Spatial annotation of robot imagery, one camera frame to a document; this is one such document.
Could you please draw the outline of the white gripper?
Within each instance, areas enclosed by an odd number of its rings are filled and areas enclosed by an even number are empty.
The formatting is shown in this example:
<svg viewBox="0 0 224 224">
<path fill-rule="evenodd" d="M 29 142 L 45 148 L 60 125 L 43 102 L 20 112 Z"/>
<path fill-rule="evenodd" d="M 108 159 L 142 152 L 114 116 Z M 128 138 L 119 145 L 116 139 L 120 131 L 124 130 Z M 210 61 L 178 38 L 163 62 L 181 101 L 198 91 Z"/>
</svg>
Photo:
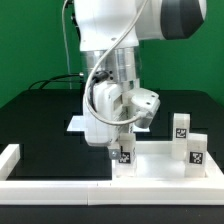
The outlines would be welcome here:
<svg viewBox="0 0 224 224">
<path fill-rule="evenodd" d="M 85 140 L 90 146 L 111 146 L 122 133 L 132 133 L 134 125 L 149 128 L 159 106 L 159 95 L 139 86 L 91 84 L 83 98 Z M 109 149 L 109 158 L 119 160 L 121 150 Z"/>
</svg>

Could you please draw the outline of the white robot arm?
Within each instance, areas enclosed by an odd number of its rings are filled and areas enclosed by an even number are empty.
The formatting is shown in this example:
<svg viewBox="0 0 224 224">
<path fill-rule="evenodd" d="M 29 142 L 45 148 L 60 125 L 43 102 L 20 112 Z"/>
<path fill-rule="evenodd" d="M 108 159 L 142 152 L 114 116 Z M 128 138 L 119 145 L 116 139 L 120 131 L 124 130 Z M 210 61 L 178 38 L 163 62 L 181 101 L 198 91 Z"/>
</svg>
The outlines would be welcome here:
<svg viewBox="0 0 224 224">
<path fill-rule="evenodd" d="M 157 93 L 140 86 L 139 42 L 187 39 L 203 24 L 206 0 L 75 0 L 80 51 L 88 75 L 85 139 L 113 160 L 135 147 L 134 126 L 150 126 Z"/>
</svg>

